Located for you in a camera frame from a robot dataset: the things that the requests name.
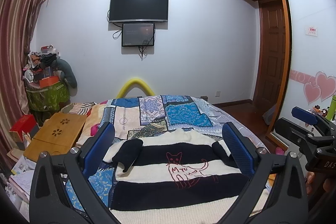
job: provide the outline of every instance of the blue gripper pad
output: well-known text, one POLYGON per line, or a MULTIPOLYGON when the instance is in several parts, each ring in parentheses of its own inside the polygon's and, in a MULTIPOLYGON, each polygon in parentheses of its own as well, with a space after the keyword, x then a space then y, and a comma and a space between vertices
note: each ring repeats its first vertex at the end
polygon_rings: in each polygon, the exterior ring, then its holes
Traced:
POLYGON ((114 136, 115 129, 113 124, 105 122, 95 136, 88 138, 82 146, 83 155, 81 153, 81 156, 84 160, 83 175, 86 179, 97 172, 107 150, 112 145, 114 136))
POLYGON ((297 106, 292 109, 292 116, 307 124, 310 124, 311 126, 317 125, 316 115, 297 106))
POLYGON ((241 173, 249 178, 253 177, 258 164, 254 144, 244 137, 232 122, 223 125, 222 135, 241 173))

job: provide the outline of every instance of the striped curtain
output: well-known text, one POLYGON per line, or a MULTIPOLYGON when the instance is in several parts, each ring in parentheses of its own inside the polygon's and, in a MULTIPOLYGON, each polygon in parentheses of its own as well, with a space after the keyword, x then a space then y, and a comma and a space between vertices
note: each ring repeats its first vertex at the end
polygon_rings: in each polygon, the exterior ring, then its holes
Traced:
POLYGON ((6 155, 15 142, 8 131, 29 112, 22 68, 42 0, 0 0, 0 168, 11 168, 6 155))

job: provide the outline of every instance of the pink heart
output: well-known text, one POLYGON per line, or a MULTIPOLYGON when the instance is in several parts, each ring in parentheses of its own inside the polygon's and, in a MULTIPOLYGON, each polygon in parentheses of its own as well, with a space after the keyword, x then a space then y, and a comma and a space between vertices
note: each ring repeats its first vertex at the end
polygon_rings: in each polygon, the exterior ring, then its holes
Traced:
POLYGON ((319 71, 315 76, 315 83, 321 88, 321 100, 329 98, 336 92, 336 77, 329 76, 327 78, 326 74, 319 71))
POLYGON ((321 89, 319 86, 313 86, 311 83, 307 82, 303 86, 303 92, 306 96, 308 105, 316 101, 321 96, 321 89))

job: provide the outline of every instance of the sweater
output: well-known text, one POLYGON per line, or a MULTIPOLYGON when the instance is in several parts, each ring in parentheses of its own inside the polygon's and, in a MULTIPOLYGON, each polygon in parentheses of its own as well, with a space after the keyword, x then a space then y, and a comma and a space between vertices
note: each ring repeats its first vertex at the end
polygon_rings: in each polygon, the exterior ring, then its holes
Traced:
POLYGON ((118 163, 110 211, 123 224, 216 223, 249 180, 223 140, 195 130, 121 141, 104 161, 118 163))

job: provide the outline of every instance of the bed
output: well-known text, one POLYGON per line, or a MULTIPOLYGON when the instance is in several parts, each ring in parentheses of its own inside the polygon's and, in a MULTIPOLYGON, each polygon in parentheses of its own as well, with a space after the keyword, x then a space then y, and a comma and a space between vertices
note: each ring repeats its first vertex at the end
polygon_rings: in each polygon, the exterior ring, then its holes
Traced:
MULTIPOLYGON (((104 122, 115 127, 113 143, 143 137, 156 137, 165 132, 182 128, 184 131, 197 132, 214 139, 222 140, 222 127, 232 122, 256 147, 265 145, 245 126, 223 110, 203 99, 184 95, 156 95, 142 98, 120 98, 94 105, 78 139, 80 147, 104 122)), ((97 195, 109 208, 113 200, 117 181, 114 176, 115 165, 104 161, 89 181, 97 195)), ((70 181, 66 190, 74 208, 84 211, 78 201, 70 181)))

